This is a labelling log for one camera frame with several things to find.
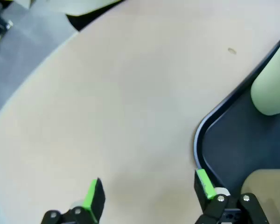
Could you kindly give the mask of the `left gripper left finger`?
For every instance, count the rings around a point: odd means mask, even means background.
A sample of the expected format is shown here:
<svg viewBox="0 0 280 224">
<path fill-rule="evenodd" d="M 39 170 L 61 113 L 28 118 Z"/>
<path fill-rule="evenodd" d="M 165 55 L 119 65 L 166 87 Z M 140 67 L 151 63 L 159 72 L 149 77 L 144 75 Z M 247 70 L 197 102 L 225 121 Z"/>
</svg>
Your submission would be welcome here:
<svg viewBox="0 0 280 224">
<path fill-rule="evenodd" d="M 48 210 L 42 224 L 98 224 L 105 204 L 105 192 L 100 178 L 92 180 L 82 205 L 66 213 Z"/>
</svg>

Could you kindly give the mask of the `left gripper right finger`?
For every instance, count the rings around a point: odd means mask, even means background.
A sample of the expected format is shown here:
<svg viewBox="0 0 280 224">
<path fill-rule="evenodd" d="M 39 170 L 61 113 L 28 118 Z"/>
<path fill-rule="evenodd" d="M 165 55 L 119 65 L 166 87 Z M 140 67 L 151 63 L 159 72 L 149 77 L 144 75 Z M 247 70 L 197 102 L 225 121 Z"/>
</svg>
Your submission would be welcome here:
<svg viewBox="0 0 280 224">
<path fill-rule="evenodd" d="M 195 171 L 195 192 L 202 215 L 197 224 L 267 224 L 268 219 L 253 193 L 239 197 L 219 194 L 204 169 Z"/>
</svg>

